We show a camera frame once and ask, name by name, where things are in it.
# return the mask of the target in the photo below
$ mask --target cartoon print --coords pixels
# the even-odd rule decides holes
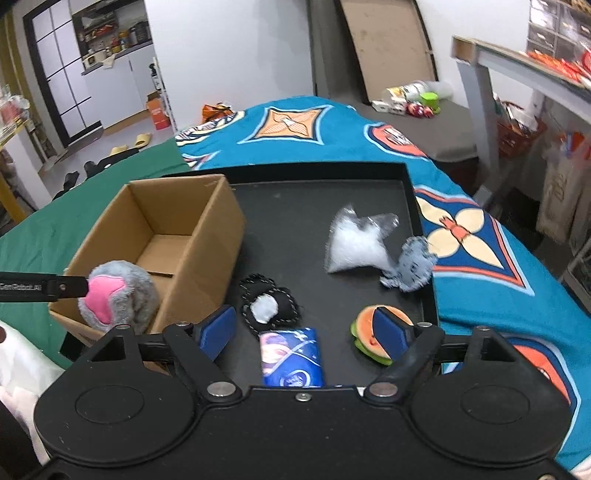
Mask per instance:
[[[365,138],[386,153],[427,158],[422,151],[392,125],[366,125]]]
[[[564,445],[579,416],[581,396],[562,353],[552,343],[539,338],[508,336],[506,339],[533,363],[568,400],[573,418],[570,422],[569,431],[564,438]]]
[[[486,280],[534,295],[502,227],[474,200],[426,186],[415,194],[429,251],[439,257],[436,277]]]
[[[267,107],[254,133],[238,143],[262,140],[295,140],[320,145],[320,122],[332,105],[320,105],[306,110],[282,110]]]
[[[187,165],[189,166],[189,168],[193,171],[195,170],[200,170],[203,165],[205,165],[206,162],[208,162],[209,160],[211,160],[213,157],[215,157],[218,153],[220,153],[221,150],[218,150],[217,152],[213,152],[213,153],[206,153],[205,155],[189,155],[188,153],[184,153],[183,154],[183,158],[185,160],[185,162],[187,162]]]
[[[177,143],[177,147],[183,147],[185,145],[192,145],[195,143],[202,142],[209,137],[210,134],[226,128],[228,125],[233,124],[244,118],[244,112],[235,112],[231,115],[226,115],[221,118],[216,118],[205,122],[204,124],[196,127],[187,128],[179,134],[175,135],[174,139]]]

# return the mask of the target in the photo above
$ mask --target green cloth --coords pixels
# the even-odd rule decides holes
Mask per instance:
[[[1,237],[0,271],[62,274],[124,184],[183,171],[189,168],[172,139],[112,165]],[[70,365],[59,354],[66,330],[50,317],[47,303],[0,303],[0,320],[16,328],[61,367]]]

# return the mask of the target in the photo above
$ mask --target blue gripper pad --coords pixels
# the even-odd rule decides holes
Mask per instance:
[[[414,337],[413,327],[382,308],[374,311],[372,328],[375,339],[393,361],[396,361],[408,350],[410,341]]]
[[[221,312],[218,310],[216,313],[218,316],[205,320],[208,324],[203,326],[199,342],[199,348],[211,360],[215,360],[236,334],[236,310],[233,307],[228,307]]]

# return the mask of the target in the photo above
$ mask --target white cabinet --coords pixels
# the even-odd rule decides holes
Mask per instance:
[[[103,128],[145,110],[128,56],[116,59],[113,68],[102,66],[84,75]]]
[[[147,45],[83,75],[103,128],[146,110],[146,97],[154,91],[149,65],[154,46]]]
[[[129,59],[139,97],[145,105],[146,97],[155,90],[150,70],[150,64],[154,63],[154,46],[148,45],[129,53],[124,58]]]

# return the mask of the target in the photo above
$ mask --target door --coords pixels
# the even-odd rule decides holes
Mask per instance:
[[[110,69],[102,66],[84,75],[103,128],[145,110],[127,58],[132,54],[115,60]]]
[[[155,91],[150,70],[150,64],[154,63],[154,55],[153,45],[140,48],[127,55],[131,71],[134,74],[135,84],[138,87],[139,98],[143,105],[148,101],[146,97]]]
[[[37,82],[64,146],[100,127],[88,93],[68,0],[47,0],[24,17]]]

